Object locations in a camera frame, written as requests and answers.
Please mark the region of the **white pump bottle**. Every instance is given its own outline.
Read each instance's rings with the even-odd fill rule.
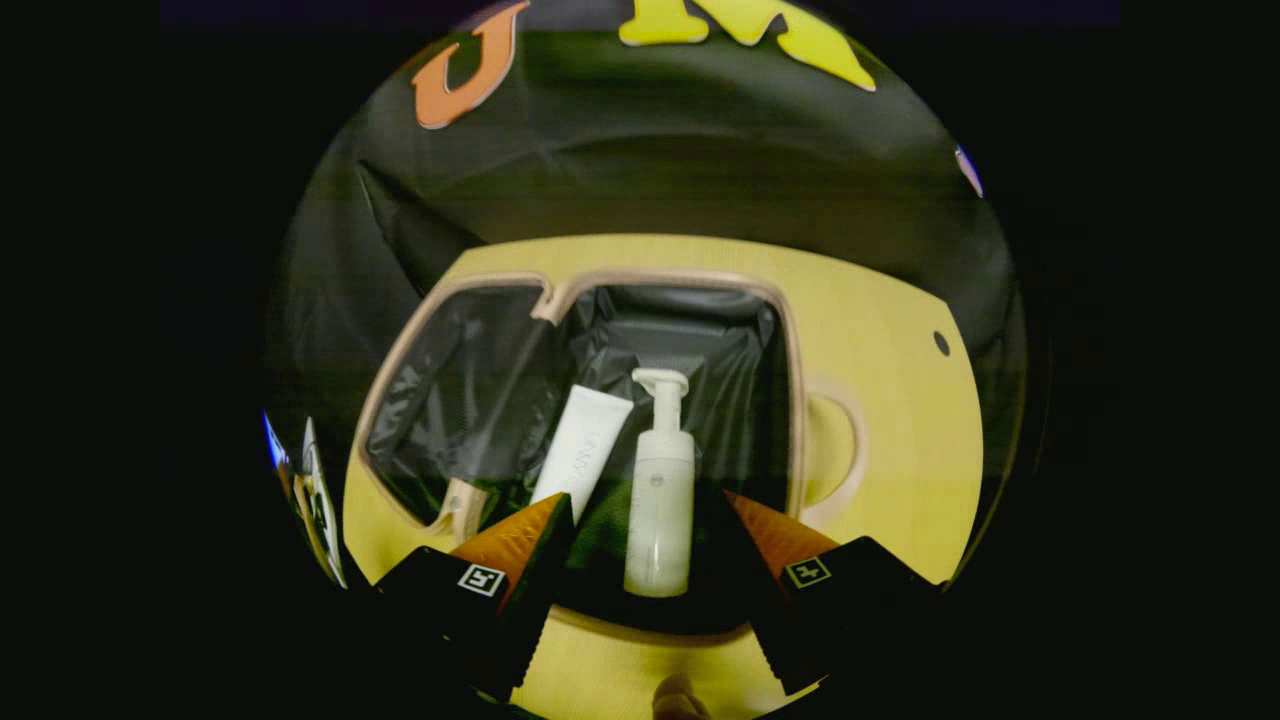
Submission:
[[[653,429],[636,443],[622,587],[643,597],[676,597],[689,589],[694,534],[694,437],[680,430],[689,378],[637,368],[631,379],[654,400]]]

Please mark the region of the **orange letter u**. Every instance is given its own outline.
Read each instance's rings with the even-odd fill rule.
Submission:
[[[449,55],[458,50],[454,42],[431,58],[413,76],[413,105],[417,124],[439,129],[485,101],[507,77],[516,56],[516,15],[529,6],[517,3],[480,23],[471,35],[480,36],[480,68],[462,87],[449,90]]]

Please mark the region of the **letter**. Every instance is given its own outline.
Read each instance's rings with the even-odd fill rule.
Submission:
[[[449,56],[458,44],[431,58],[413,76],[413,105],[417,124],[426,129],[440,129],[485,101],[511,70],[516,58],[516,15],[529,6],[517,3],[488,20],[471,33],[480,36],[480,67],[461,87],[449,90]]]
[[[692,3],[705,10],[733,40],[749,47],[764,37],[773,18],[782,15],[787,32],[778,36],[778,46],[783,53],[868,92],[876,91],[876,81],[858,63],[845,36],[800,8],[780,0]],[[684,0],[635,0],[635,18],[618,28],[618,37],[627,45],[701,42],[707,38],[707,22],[686,13]]]

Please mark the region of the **wrinkled black plastic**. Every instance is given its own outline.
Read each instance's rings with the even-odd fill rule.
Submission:
[[[672,633],[730,630],[745,615],[717,588],[717,543],[696,512],[728,488],[785,509],[790,387],[782,322],[740,291],[599,287],[559,327],[530,318],[536,287],[483,288],[445,300],[393,375],[369,439],[374,470],[424,523],[448,479],[492,493],[481,528],[526,506],[573,384],[625,397],[622,427],[582,514],[558,602],[631,626]],[[682,427],[698,448],[694,557],[680,598],[622,591],[631,473],[653,398],[631,370],[689,377]]]

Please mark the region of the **white tube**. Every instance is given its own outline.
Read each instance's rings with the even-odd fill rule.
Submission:
[[[573,523],[577,524],[632,407],[635,404],[630,400],[605,392],[582,386],[570,388],[568,402],[556,425],[529,503],[567,492],[573,505]]]

